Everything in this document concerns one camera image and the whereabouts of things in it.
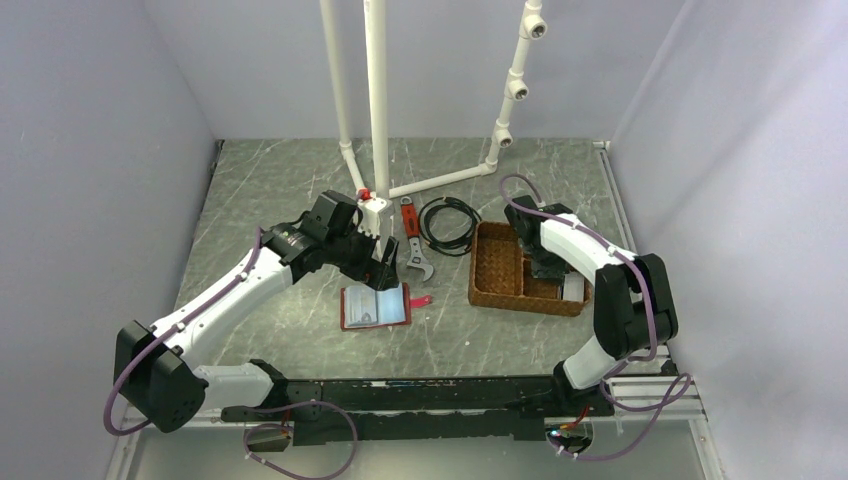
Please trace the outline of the red card holder wallet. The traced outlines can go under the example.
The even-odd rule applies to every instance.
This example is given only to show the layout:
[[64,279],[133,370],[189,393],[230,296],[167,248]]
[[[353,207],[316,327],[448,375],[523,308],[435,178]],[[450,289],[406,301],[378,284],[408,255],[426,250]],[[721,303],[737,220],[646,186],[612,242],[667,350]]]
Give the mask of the red card holder wallet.
[[432,301],[431,295],[411,297],[406,283],[384,291],[364,285],[343,288],[340,292],[340,328],[354,331],[409,325],[412,311]]

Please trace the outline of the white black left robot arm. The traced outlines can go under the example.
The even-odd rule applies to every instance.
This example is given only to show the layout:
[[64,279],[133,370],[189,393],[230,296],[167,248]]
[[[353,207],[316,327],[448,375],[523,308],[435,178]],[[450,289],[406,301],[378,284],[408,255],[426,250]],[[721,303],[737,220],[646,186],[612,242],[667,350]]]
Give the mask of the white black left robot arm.
[[264,420],[279,417],[291,402],[281,372],[262,360],[209,366],[206,355],[256,308],[325,265],[376,291],[398,286],[397,249],[396,238],[377,240],[352,224],[318,237],[291,223],[259,229],[253,248],[195,299],[149,326],[132,321],[120,330],[103,412],[106,430],[131,432],[113,422],[118,397],[163,433],[210,409],[240,407]]

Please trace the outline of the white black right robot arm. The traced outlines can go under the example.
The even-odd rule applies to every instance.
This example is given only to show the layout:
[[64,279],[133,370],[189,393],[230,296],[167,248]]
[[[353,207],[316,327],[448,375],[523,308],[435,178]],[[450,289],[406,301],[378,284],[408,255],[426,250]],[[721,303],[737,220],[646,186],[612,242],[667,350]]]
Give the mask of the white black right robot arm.
[[525,195],[509,199],[505,214],[533,259],[554,257],[592,285],[593,334],[555,367],[564,379],[550,391],[555,409],[574,415],[588,404],[590,387],[631,363],[654,360],[677,334],[665,264],[618,247],[559,204],[539,207]]

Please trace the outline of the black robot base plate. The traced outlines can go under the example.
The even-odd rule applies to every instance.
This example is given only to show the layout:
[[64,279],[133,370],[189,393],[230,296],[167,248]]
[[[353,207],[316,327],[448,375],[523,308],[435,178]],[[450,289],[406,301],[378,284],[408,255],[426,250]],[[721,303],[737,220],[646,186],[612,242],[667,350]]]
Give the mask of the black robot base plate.
[[291,421],[297,446],[362,441],[509,437],[542,441],[552,425],[608,418],[596,390],[567,398],[549,375],[419,379],[288,380],[257,410],[223,409],[226,423]]

